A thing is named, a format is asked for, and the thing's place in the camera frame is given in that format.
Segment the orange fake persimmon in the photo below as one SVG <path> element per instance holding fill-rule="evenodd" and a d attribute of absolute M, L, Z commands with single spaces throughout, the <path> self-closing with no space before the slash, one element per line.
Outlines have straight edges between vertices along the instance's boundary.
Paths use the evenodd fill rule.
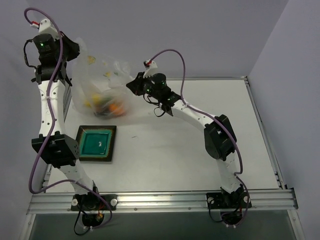
<path fill-rule="evenodd" d="M 110 104 L 108 109 L 115 116 L 121 116 L 126 112 L 122 105 L 116 105 L 114 103 Z"/>

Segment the translucent plastic bag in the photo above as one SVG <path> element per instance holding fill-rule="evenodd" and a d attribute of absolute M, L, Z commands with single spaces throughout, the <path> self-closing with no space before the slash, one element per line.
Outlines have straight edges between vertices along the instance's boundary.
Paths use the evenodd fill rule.
<path fill-rule="evenodd" d="M 95 116 L 95 109 L 84 106 L 92 94 L 114 96 L 112 104 L 123 106 L 125 115 L 130 108 L 130 91 L 126 84 L 133 80 L 128 62 L 116 59 L 103 53 L 94 52 L 78 37 L 80 54 L 72 66 L 71 95 L 75 110 L 83 115 Z M 117 118 L 110 113 L 103 119 Z"/>

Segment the green fake lime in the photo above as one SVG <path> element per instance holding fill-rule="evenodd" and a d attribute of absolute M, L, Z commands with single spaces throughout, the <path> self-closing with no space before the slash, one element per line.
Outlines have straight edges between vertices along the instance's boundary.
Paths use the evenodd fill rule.
<path fill-rule="evenodd" d="M 115 96 L 103 96 L 100 100 L 101 105 L 110 105 L 116 100 Z"/>

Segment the yellow fake pear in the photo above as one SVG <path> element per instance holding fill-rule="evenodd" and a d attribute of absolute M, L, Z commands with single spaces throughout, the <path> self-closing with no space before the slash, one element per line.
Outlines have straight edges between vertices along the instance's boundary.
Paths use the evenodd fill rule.
<path fill-rule="evenodd" d="M 98 108 L 102 105 L 102 94 L 101 93 L 93 93 L 89 100 L 84 102 L 84 106 L 88 108 Z"/>

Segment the dark red fake apple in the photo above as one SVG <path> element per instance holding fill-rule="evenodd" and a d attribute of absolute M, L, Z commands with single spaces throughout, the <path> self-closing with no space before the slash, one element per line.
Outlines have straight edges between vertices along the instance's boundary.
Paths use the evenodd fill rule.
<path fill-rule="evenodd" d="M 94 115 L 98 118 L 107 118 L 110 116 L 110 114 L 111 112 L 109 107 L 105 105 L 97 106 L 94 111 Z"/>

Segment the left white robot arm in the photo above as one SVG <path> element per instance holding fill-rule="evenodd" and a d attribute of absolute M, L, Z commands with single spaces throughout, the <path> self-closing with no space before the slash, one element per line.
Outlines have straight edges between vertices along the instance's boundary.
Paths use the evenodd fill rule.
<path fill-rule="evenodd" d="M 67 75 L 67 62 L 80 54 L 80 47 L 70 40 L 48 18 L 33 22 L 38 29 L 30 42 L 34 43 L 40 65 L 35 68 L 35 78 L 41 100 L 41 126 L 38 137 L 31 140 L 37 157 L 60 170 L 74 188 L 76 195 L 83 197 L 83 204 L 90 210 L 100 206 L 101 197 L 94 181 L 86 174 L 80 163 L 78 142 L 66 134 L 64 93 L 71 84 Z"/>

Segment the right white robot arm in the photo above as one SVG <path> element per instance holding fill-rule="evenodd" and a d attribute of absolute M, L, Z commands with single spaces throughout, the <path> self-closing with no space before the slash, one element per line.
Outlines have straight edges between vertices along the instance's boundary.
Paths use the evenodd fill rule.
<path fill-rule="evenodd" d="M 223 203 L 234 206 L 240 201 L 239 191 L 244 185 L 237 178 L 243 170 L 237 170 L 235 158 L 239 156 L 237 138 L 230 120 L 226 115 L 212 115 L 188 104 L 182 96 L 175 93 L 168 85 L 167 78 L 158 72 L 154 62 L 144 63 L 145 71 L 126 84 L 136 96 L 152 97 L 154 105 L 164 113 L 179 118 L 204 135 L 206 152 L 217 161 L 221 179 Z"/>

